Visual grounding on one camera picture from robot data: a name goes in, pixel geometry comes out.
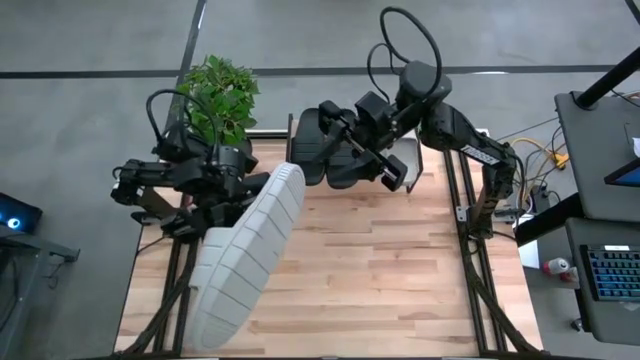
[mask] electronic device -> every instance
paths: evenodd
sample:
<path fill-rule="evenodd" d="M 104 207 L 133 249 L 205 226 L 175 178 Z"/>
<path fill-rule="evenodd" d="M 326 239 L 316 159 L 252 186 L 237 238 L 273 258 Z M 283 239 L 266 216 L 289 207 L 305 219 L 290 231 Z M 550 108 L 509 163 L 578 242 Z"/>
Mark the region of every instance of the electronic device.
<path fill-rule="evenodd" d="M 417 60 L 410 61 L 398 53 L 386 31 L 384 18 L 388 13 L 401 14 L 418 28 L 433 49 L 435 67 Z M 509 143 L 499 143 L 476 131 L 460 111 L 444 102 L 452 89 L 451 80 L 443 74 L 440 50 L 435 40 L 415 16 L 398 7 L 386 7 L 380 13 L 380 27 L 384 43 L 375 45 L 369 52 L 367 69 L 373 85 L 382 96 L 371 91 L 366 93 L 355 103 L 357 116 L 354 119 L 332 101 L 320 103 L 317 109 L 318 127 L 326 137 L 315 156 L 307 153 L 300 159 L 300 166 L 313 167 L 314 164 L 326 162 L 342 151 L 346 143 L 351 147 L 355 161 L 344 166 L 341 173 L 334 174 L 334 179 L 342 174 L 346 180 L 357 178 L 374 181 L 380 176 L 384 186 L 396 191 L 403 184 L 408 167 L 396 156 L 386 157 L 381 152 L 417 129 L 417 137 L 423 145 L 439 151 L 459 151 L 483 164 L 482 191 L 475 204 L 457 214 L 458 219 L 462 219 L 458 231 L 461 236 L 471 240 L 491 238 L 492 215 L 496 205 L 512 194 L 516 168 L 519 166 L 520 172 L 524 173 L 522 161 Z M 370 71 L 372 55 L 381 46 L 389 50 L 391 58 L 395 56 L 406 64 L 398 73 L 399 87 L 395 103 L 391 103 L 389 96 L 378 87 Z M 524 187 L 520 187 L 518 196 L 523 199 Z M 463 261 L 471 261 L 470 256 L 463 255 Z M 470 268 L 472 273 L 467 274 L 469 285 L 498 319 L 515 348 L 521 352 L 540 353 L 509 322 L 473 266 Z"/>
<path fill-rule="evenodd" d="M 207 144 L 187 131 L 194 126 L 190 121 L 178 121 L 161 134 L 151 112 L 151 102 L 160 94 L 182 96 L 207 113 L 198 100 L 175 90 L 152 94 L 147 113 L 158 141 L 153 153 L 165 162 L 130 159 L 114 168 L 111 197 L 142 207 L 132 217 L 141 223 L 156 219 L 166 237 L 183 243 L 202 239 L 203 244 L 156 316 L 119 356 L 145 351 L 187 286 L 195 294 L 185 326 L 186 346 L 206 353 L 228 341 L 258 301 L 304 199 L 304 175 L 297 165 L 284 163 L 271 175 L 245 176 L 257 159 L 234 146 Z M 154 187 L 173 188 L 191 201 L 174 208 Z"/>
<path fill-rule="evenodd" d="M 41 209 L 0 193 L 0 224 L 33 234 L 41 217 Z"/>
<path fill-rule="evenodd" d="M 604 182 L 609 185 L 640 187 L 640 159 L 635 159 L 607 175 Z"/>
<path fill-rule="evenodd" d="M 595 300 L 640 302 L 640 246 L 582 245 L 580 249 Z"/>

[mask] wooden platform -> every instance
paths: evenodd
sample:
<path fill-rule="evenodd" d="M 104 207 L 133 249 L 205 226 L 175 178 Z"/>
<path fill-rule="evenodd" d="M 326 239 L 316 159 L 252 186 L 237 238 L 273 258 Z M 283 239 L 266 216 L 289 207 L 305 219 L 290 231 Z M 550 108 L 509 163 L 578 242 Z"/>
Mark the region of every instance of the wooden platform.
<path fill-rule="evenodd" d="M 284 142 L 255 141 L 254 155 L 256 171 L 270 171 L 284 161 Z M 476 355 L 442 153 L 425 148 L 423 155 L 424 173 L 410 195 L 390 193 L 379 182 L 342 191 L 308 187 L 304 212 L 250 319 L 206 355 Z M 472 163 L 471 171 L 481 184 L 480 166 Z M 179 194 L 166 196 L 179 201 Z M 141 246 L 159 236 L 146 229 Z M 170 247 L 166 240 L 138 257 L 117 350 L 133 342 L 158 308 Z M 488 251 L 501 306 L 540 348 L 515 243 L 496 237 Z M 491 338 L 486 309 L 483 317 Z M 171 344 L 173 330 L 167 335 Z"/>

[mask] green plant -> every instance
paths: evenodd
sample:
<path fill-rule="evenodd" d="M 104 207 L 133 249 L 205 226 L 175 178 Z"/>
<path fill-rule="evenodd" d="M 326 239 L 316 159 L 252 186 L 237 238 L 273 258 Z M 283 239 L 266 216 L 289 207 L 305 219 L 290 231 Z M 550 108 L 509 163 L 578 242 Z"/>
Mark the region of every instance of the green plant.
<path fill-rule="evenodd" d="M 203 103 L 213 117 L 218 141 L 224 144 L 246 139 L 245 130 L 256 125 L 251 110 L 255 105 L 253 95 L 259 92 L 251 69 L 234 67 L 230 60 L 210 55 L 202 65 L 191 68 L 177 90 Z M 205 114 L 193 104 L 189 104 L 188 110 L 192 126 L 200 129 L 212 143 L 214 130 Z"/>

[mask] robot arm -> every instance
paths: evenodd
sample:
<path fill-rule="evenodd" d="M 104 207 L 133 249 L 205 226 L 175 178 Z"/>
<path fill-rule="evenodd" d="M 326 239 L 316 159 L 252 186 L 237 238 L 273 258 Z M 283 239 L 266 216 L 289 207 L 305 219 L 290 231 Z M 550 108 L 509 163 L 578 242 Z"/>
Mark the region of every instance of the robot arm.
<path fill-rule="evenodd" d="M 171 158 L 160 151 L 163 159 Z M 207 229 L 233 226 L 269 180 L 268 173 L 245 177 L 255 166 L 251 158 L 235 147 L 219 145 L 209 156 L 200 153 L 177 163 L 143 162 L 130 159 L 119 170 L 111 197 L 123 205 L 141 206 L 144 213 L 132 217 L 161 220 L 161 229 L 183 242 L 204 236 Z M 174 208 L 154 187 L 169 187 L 190 195 L 192 206 Z"/>
<path fill-rule="evenodd" d="M 484 165 L 483 189 L 469 211 L 468 231 L 473 237 L 488 239 L 493 236 L 491 215 L 498 201 L 512 193 L 517 157 L 508 143 L 500 144 L 479 133 L 460 111 L 443 102 L 451 91 L 451 81 L 446 76 L 441 77 L 436 91 L 425 98 L 435 72 L 435 68 L 420 61 L 407 64 L 400 74 L 396 103 L 388 104 L 368 92 L 355 105 L 358 118 L 353 128 L 342 118 L 337 105 L 330 101 L 320 104 L 319 125 L 328 141 L 317 158 L 330 156 L 340 142 L 346 141 L 355 150 L 360 170 L 368 172 L 364 178 L 373 180 L 382 174 L 383 184 L 395 191 L 404 180 L 406 166 L 397 158 L 385 158 L 380 151 L 418 128 L 425 146 L 439 151 L 461 151 Z"/>

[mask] black metal rail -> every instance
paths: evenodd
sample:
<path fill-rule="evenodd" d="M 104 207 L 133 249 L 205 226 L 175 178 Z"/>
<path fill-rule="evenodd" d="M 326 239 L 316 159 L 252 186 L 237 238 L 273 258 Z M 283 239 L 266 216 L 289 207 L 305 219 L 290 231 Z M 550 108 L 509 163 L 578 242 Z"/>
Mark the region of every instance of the black metal rail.
<path fill-rule="evenodd" d="M 198 243 L 189 244 L 187 252 L 187 265 L 185 269 L 192 268 L 198 258 Z M 187 286 L 180 296 L 180 305 L 178 308 L 178 318 L 176 320 L 176 332 L 173 337 L 172 350 L 178 354 L 182 351 L 182 342 L 184 340 L 184 328 L 187 324 L 187 314 L 189 313 L 189 298 L 191 297 L 191 288 Z"/>
<path fill-rule="evenodd" d="M 467 202 L 469 206 L 473 206 L 476 203 L 476 194 L 473 188 L 473 179 L 471 179 L 471 169 L 469 168 L 469 160 L 463 153 L 458 153 L 460 159 L 460 169 L 462 172 L 462 179 L 464 181 L 464 190 L 467 194 Z M 491 265 L 489 264 L 489 254 L 487 253 L 487 246 L 484 239 L 476 241 L 478 248 L 478 258 L 480 259 L 480 269 L 482 271 L 482 280 L 485 286 L 489 289 L 489 293 L 494 298 L 497 298 L 496 287 L 493 282 L 493 274 L 491 273 Z M 498 351 L 507 351 L 507 341 L 504 336 L 504 332 L 498 324 L 498 321 L 492 316 L 491 325 L 493 326 L 493 334 L 496 339 L 496 346 Z"/>
<path fill-rule="evenodd" d="M 467 295 L 469 297 L 469 307 L 471 308 L 471 318 L 473 319 L 473 329 L 476 336 L 476 344 L 478 345 L 478 352 L 482 353 L 487 350 L 487 335 L 484 332 L 484 326 L 482 323 L 482 310 L 480 309 L 480 303 L 478 302 L 478 296 L 473 287 L 471 287 L 469 279 L 469 268 L 471 261 L 465 261 L 465 258 L 470 257 L 469 244 L 465 234 L 463 224 L 457 220 L 455 216 L 456 208 L 460 206 L 460 194 L 458 193 L 458 182 L 456 180 L 455 169 L 453 168 L 453 159 L 451 158 L 450 151 L 443 151 L 444 164 L 447 170 L 447 179 L 449 180 L 449 192 L 451 193 L 451 205 L 453 206 L 454 218 L 456 219 L 456 229 L 458 232 L 458 241 L 460 242 L 460 253 L 462 259 L 462 269 L 464 270 L 464 278 L 467 285 Z"/>
<path fill-rule="evenodd" d="M 164 281 L 164 288 L 162 289 L 162 302 L 167 300 L 169 292 L 176 283 L 176 275 L 178 273 L 178 260 L 180 259 L 180 247 L 182 244 L 179 241 L 174 240 L 171 245 L 171 255 L 169 255 L 169 264 L 167 266 L 167 277 Z M 153 351 L 161 351 L 164 349 L 164 338 L 167 332 L 167 321 L 164 320 L 160 324 L 158 333 L 153 342 Z"/>

